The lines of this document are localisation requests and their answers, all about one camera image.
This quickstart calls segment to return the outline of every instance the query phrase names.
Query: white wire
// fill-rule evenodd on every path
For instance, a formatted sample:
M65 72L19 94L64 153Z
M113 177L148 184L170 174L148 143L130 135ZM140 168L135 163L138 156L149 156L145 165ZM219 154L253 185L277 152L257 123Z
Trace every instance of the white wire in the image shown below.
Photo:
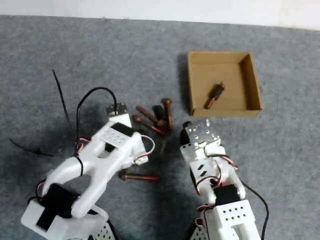
M155 150L155 148L156 148L156 143L155 143L155 141L154 141L151 137L149 137L149 136L147 136L147 135L141 135L141 137L150 140L150 141L152 142L152 148L151 148L150 151L147 151L146 153L139 155L139 156L137 157L137 159L142 158L142 157L144 157L144 156L150 155L150 154Z
M37 192L37 194L39 195L39 197L41 197L41 194L39 194L38 191L39 191L39 188L41 187L41 185L43 185L43 184L45 184L45 181L40 182L40 183L38 184L38 186L36 187L36 192Z

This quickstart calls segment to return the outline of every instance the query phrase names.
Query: gray carpet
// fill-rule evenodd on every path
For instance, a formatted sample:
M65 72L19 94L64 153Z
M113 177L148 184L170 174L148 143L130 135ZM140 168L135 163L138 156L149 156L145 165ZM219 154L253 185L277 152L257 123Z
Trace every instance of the gray carpet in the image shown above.
M174 132L160 138L150 162L130 172L160 175L161 183L113 177L97 201L124 240L179 240L197 217L197 196L179 151L188 114L186 52L253 53L265 109L255 118L212 118L239 176L270 207L266 240L317 239L320 227L320 32L273 27L80 19L0 17L0 236L42 239L20 224L27 199L45 174L73 153L51 69L61 82L75 123L76 106L92 87L112 89L134 114L163 97L173 99ZM81 135L107 120L104 92L91 96ZM8 138L54 157L15 147ZM166 141L160 153L161 141ZM89 179L69 183L83 191ZM247 197L261 231L264 205Z

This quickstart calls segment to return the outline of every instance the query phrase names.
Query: copper bolt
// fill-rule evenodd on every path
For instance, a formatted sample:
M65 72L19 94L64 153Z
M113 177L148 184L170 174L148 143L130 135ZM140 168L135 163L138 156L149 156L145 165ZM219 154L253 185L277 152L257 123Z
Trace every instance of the copper bolt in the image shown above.
M216 99L215 99L214 97L209 98L209 99L206 101L206 103L205 103L205 105L204 105L204 108L205 108L205 109L209 109L209 108L211 107L211 105L214 103L215 100L216 100Z
M152 122L156 124L157 127L163 127L165 125L164 120L159 120L155 116L153 116L150 112L148 112L146 109L144 109L142 106L136 106L135 109L137 109L141 114L145 115L148 119L150 119Z
M145 176L140 174L129 174L125 171L119 172L119 178L123 181L127 179L144 180L149 182L160 182L161 178L159 176Z
M163 105L164 105L164 109L166 111L166 117L169 123L169 129L172 130L174 128L174 124L173 124L173 118L172 118L172 114L171 114L171 104L172 104L172 100L171 98L164 98L162 99Z
M145 125L146 127L152 129L153 131L157 132L158 134L161 134L161 135L165 135L165 133L160 130L159 128L153 126L152 124L150 124L149 122L143 120L142 116L139 116L139 115L134 115L133 116L133 119L136 123L139 123L139 124L143 124Z

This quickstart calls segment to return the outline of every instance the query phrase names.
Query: metal plate with holes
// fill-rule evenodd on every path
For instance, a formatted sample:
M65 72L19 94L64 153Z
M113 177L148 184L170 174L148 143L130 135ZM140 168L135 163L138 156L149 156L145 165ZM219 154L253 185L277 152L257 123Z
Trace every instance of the metal plate with holes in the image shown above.
M209 118L202 119L184 128L193 147L201 148L215 141L217 137L213 133Z
M208 240L208 234L205 229L196 227L190 240Z
M93 240L117 240L114 236L114 233L111 230L109 223L105 223L102 229L96 234L93 235Z
M115 105L109 105L105 108L106 110L106 114L108 115L108 117L112 117L115 115ZM117 115L122 115L122 114L127 114L128 113L128 109L127 106L124 102L119 102L116 104L116 112Z
M115 146L116 148L121 148L127 141L130 140L130 137L117 130L114 130L111 127L108 127L101 134L100 139Z

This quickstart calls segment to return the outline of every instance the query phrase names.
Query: white wall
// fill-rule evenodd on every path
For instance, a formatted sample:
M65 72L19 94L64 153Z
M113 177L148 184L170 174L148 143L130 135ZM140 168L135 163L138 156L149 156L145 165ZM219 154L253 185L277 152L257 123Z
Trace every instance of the white wall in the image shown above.
M320 0L0 0L0 15L165 20L320 30Z

